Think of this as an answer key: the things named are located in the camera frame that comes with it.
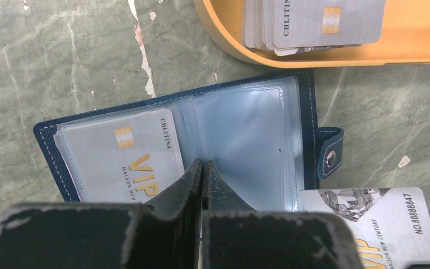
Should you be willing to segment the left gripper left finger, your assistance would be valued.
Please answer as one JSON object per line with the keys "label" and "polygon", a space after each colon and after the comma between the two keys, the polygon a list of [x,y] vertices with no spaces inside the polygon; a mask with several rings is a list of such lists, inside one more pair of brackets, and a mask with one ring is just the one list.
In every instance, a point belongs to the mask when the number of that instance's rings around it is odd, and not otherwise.
{"label": "left gripper left finger", "polygon": [[21,203],[0,218],[0,268],[196,268],[203,163],[145,203]]}

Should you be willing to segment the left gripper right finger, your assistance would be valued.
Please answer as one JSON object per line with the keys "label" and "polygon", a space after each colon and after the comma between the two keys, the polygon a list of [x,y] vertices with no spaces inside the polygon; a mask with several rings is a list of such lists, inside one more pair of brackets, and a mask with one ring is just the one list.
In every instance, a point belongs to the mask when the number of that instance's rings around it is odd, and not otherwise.
{"label": "left gripper right finger", "polygon": [[260,212],[204,167],[203,268],[361,268],[353,235],[326,213]]}

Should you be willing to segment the grey VIP card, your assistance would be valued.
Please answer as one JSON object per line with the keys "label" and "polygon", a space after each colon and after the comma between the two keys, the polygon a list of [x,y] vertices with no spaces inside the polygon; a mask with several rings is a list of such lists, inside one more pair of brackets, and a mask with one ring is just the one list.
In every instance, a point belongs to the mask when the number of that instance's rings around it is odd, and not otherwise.
{"label": "grey VIP card", "polygon": [[54,138],[82,202],[147,202],[184,173],[166,108],[68,122]]}
{"label": "grey VIP card", "polygon": [[430,265],[430,215],[418,187],[301,191],[307,212],[340,217],[364,268]]}

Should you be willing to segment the blue leather card holder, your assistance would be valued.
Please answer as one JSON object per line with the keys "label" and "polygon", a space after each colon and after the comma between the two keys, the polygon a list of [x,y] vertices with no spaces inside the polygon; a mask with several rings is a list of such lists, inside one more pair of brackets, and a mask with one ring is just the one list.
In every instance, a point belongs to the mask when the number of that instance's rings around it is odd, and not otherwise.
{"label": "blue leather card holder", "polygon": [[55,143],[65,123],[156,108],[171,110],[184,172],[214,161],[222,179],[257,211],[303,210],[343,161],[344,131],[320,127],[309,69],[225,82],[40,122],[33,132],[65,201],[82,202]]}

